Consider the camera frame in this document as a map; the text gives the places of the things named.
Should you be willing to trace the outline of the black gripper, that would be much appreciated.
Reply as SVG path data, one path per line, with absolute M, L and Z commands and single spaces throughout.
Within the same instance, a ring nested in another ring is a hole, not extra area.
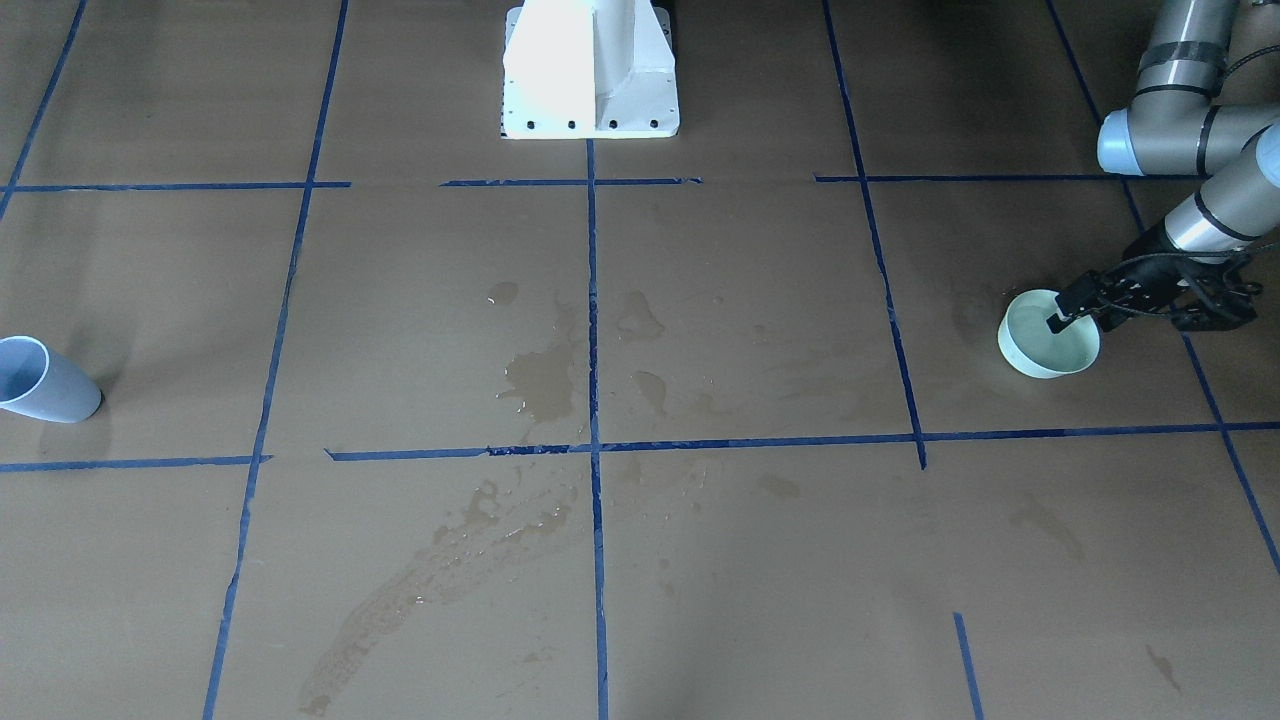
M 1130 318 L 1165 319 L 1180 332 L 1225 332 L 1257 319 L 1261 284 L 1242 277 L 1252 252 L 1148 252 L 1085 272 L 1059 291 L 1051 333 L 1091 316 L 1102 332 Z

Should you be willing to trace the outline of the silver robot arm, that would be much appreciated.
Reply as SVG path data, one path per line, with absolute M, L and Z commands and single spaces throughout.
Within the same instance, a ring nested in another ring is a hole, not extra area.
M 1201 187 L 1130 243 L 1120 263 L 1060 291 L 1053 334 L 1089 318 L 1108 332 L 1161 316 L 1181 332 L 1233 331 L 1257 316 L 1242 277 L 1249 246 L 1279 218 L 1277 105 L 1221 105 L 1234 1 L 1167 1 L 1132 101 L 1100 129 L 1097 158 L 1119 176 L 1198 176 Z

